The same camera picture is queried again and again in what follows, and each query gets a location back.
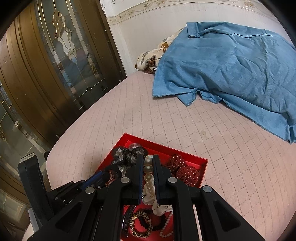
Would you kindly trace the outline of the white floral scrunchie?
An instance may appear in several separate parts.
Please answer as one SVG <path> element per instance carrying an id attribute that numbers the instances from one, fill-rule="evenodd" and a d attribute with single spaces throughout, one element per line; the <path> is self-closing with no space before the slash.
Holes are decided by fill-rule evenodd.
<path id="1" fill-rule="evenodd" d="M 173 210 L 172 205 L 159 205 L 156 199 L 154 187 L 149 189 L 147 185 L 144 185 L 142 191 L 142 202 L 145 205 L 151 205 L 152 212 L 156 216 L 162 216 L 165 213 L 172 212 Z"/>

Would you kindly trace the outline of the red plaid scrunchie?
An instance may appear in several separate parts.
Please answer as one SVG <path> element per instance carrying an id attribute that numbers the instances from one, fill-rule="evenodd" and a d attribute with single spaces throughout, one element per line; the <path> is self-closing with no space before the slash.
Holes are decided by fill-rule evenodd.
<path id="1" fill-rule="evenodd" d="M 113 170 L 109 170 L 109 180 L 105 183 L 105 186 L 108 187 L 111 185 L 111 183 L 113 183 L 115 180 L 117 180 L 119 178 L 119 175 L 116 171 Z"/>

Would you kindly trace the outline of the black grey organza scrunchie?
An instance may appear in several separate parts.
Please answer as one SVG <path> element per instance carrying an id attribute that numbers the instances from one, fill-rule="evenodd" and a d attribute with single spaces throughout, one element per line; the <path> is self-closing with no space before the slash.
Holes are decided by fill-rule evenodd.
<path id="1" fill-rule="evenodd" d="M 128 147 L 119 146 L 112 149 L 112 165 L 117 166 L 134 166 L 137 162 L 137 156 L 147 156 L 147 150 L 138 143 L 132 143 Z"/>

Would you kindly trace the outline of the red shallow tray box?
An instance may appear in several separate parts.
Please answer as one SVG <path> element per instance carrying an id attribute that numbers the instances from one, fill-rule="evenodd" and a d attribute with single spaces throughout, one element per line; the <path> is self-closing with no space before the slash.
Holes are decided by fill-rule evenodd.
<path id="1" fill-rule="evenodd" d="M 177 151 L 125 133 L 107 155 L 124 163 L 122 152 L 131 143 L 144 151 L 136 163 L 109 186 L 97 190 L 98 202 L 93 240 L 199 240 L 199 193 L 207 160 L 179 152 L 193 186 L 171 174 L 167 166 Z"/>

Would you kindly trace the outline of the red polka dot scrunchie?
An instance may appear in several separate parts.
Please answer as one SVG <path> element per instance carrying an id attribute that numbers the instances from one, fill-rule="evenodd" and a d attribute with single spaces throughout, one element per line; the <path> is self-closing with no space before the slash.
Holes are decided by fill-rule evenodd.
<path id="1" fill-rule="evenodd" d="M 173 177 L 183 181 L 190 187 L 195 187 L 199 181 L 200 170 L 189 166 L 184 158 L 180 155 L 174 155 L 170 161 L 166 164 L 166 167 L 170 169 Z"/>

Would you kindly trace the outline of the pink quilted mattress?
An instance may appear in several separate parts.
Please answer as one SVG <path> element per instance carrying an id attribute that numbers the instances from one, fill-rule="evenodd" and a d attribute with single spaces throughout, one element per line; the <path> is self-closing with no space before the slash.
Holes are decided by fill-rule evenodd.
<path id="1" fill-rule="evenodd" d="M 295 213 L 295 144 L 200 97 L 184 106 L 154 99 L 153 76 L 136 72 L 74 122 L 46 163 L 57 188 L 94 174 L 128 133 L 206 158 L 203 184 L 212 186 L 266 240 L 278 240 Z"/>

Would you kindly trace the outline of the floral cream pillow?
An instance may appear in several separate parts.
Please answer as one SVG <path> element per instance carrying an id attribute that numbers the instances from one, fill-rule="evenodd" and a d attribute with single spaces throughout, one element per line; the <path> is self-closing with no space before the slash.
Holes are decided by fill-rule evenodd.
<path id="1" fill-rule="evenodd" d="M 183 28 L 162 40 L 156 49 L 141 53 L 136 61 L 135 69 L 144 73 L 155 74 L 161 57 L 182 30 Z"/>

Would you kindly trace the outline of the brown door with stained glass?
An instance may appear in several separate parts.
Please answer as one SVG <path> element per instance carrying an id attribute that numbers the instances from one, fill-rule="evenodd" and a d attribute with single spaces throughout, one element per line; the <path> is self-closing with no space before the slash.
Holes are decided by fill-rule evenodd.
<path id="1" fill-rule="evenodd" d="M 1 86 L 46 146 L 125 78 L 99 1 L 1 1 Z"/>

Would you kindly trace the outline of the blue cloth blanket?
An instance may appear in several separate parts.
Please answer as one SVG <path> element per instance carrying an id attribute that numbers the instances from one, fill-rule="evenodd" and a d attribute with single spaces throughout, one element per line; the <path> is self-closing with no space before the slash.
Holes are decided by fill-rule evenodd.
<path id="1" fill-rule="evenodd" d="M 161 57 L 154 97 L 186 106 L 200 94 L 295 142 L 295 47 L 281 35 L 229 22 L 188 22 Z"/>

